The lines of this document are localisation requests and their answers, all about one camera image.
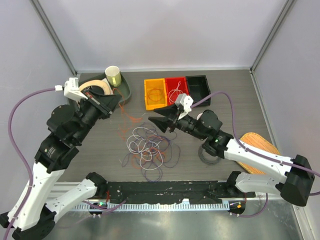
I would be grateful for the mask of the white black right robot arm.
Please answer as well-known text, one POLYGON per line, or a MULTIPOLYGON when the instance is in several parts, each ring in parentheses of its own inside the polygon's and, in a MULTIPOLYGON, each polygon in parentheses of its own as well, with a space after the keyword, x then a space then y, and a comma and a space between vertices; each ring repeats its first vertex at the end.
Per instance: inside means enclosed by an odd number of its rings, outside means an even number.
POLYGON ((263 174, 232 172, 227 179, 226 193, 233 198, 242 193, 262 192, 281 196, 287 202, 304 207, 315 181, 315 171, 308 159, 273 154, 250 146, 221 130, 222 122, 212 110, 198 118, 184 114, 175 104, 154 110, 158 116, 148 119, 162 132, 176 129, 203 140, 202 148, 211 156, 247 164, 263 174))

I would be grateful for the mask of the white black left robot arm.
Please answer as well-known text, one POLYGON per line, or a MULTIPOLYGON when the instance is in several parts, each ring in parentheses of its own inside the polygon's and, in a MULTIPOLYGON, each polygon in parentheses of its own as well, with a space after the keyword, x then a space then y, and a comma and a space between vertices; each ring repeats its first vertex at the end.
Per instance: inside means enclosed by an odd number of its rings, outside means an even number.
POLYGON ((98 173, 90 172, 76 187, 48 200, 92 127, 98 120, 109 118, 120 99, 120 95, 87 91, 78 110, 64 104, 52 111, 46 123, 50 134, 40 144, 33 167, 27 168, 28 182, 12 210, 0 215, 1 226, 14 230, 13 239, 42 240, 75 205, 92 197, 100 200, 106 195, 107 181, 98 173))

